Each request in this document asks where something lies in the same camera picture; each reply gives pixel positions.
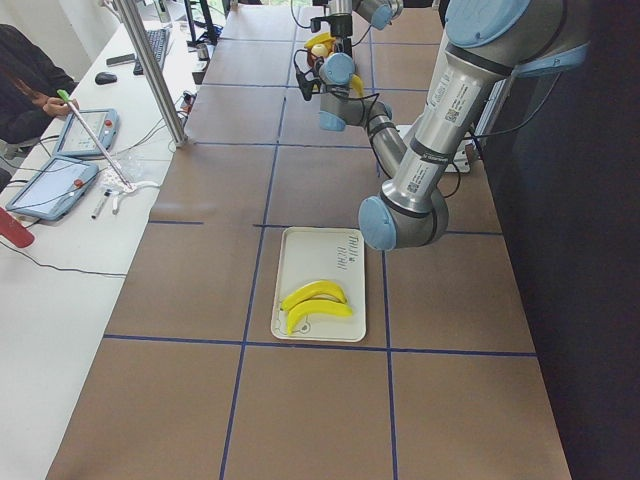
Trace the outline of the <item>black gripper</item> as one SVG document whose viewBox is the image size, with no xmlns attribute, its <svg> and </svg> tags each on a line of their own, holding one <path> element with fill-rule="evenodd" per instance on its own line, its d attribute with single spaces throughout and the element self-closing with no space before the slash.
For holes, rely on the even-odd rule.
<svg viewBox="0 0 640 480">
<path fill-rule="evenodd" d="M 341 38 L 342 52 L 348 56 L 352 55 L 353 20 L 349 13 L 331 15 L 331 35 Z"/>
<path fill-rule="evenodd" d="M 324 91 L 339 98 L 348 98 L 350 96 L 350 87 L 348 85 L 325 84 Z"/>
</svg>

